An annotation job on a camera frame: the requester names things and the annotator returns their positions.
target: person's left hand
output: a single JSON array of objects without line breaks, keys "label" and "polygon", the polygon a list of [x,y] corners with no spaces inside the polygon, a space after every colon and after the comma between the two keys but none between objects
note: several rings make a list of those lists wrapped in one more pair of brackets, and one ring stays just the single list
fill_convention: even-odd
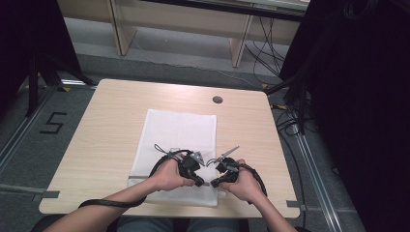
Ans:
[{"label": "person's left hand", "polygon": [[173,190],[177,187],[191,187],[195,184],[194,180],[180,176],[178,162],[175,159],[166,160],[150,179],[154,180],[157,190]]}]

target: person's left forearm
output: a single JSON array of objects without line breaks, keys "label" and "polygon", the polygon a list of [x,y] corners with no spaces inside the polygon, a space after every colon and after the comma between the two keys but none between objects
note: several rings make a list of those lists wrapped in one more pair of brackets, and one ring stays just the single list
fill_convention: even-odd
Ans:
[{"label": "person's left forearm", "polygon": [[[112,195],[106,200],[133,202],[158,190],[154,179],[147,179],[135,186],[126,188]],[[52,224],[45,231],[103,231],[114,219],[122,215],[127,209],[90,205],[79,208]]]}]

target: person's lap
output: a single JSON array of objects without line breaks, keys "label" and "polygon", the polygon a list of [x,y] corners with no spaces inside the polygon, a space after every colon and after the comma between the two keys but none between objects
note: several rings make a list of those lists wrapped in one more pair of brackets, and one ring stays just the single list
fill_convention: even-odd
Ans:
[{"label": "person's lap", "polygon": [[[168,217],[121,217],[118,232],[172,232],[173,220]],[[193,218],[187,232],[238,232],[239,221],[225,218]]]}]

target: hand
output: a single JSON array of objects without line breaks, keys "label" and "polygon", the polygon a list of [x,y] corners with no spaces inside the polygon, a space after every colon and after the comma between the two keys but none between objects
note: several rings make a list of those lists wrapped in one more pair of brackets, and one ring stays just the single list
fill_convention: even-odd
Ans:
[{"label": "hand", "polygon": [[194,180],[180,176],[178,161],[175,159],[166,160],[149,179],[154,181],[157,190],[174,190],[177,187],[191,187],[195,184]]},{"label": "hand", "polygon": [[[245,163],[243,159],[239,159],[237,162]],[[265,196],[252,174],[243,167],[239,169],[238,180],[235,183],[222,182],[220,183],[220,187],[232,192],[232,194],[239,199],[250,203],[252,203],[256,197]]]}]

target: white towel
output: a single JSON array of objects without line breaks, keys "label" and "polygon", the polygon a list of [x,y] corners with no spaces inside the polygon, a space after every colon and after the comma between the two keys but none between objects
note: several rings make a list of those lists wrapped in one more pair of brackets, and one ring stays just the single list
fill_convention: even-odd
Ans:
[{"label": "white towel", "polygon": [[[149,109],[130,176],[149,176],[157,161],[165,155],[154,148],[155,144],[158,144],[166,152],[172,148],[199,151],[206,163],[206,161],[216,157],[216,133],[216,115]],[[201,168],[195,173],[202,177],[205,182],[211,182],[217,178],[214,165],[209,167],[201,165]],[[128,183],[129,186],[132,186],[142,180],[129,179]],[[211,186],[182,187],[172,191],[154,192],[147,197],[146,202],[217,206],[218,192]]]}]

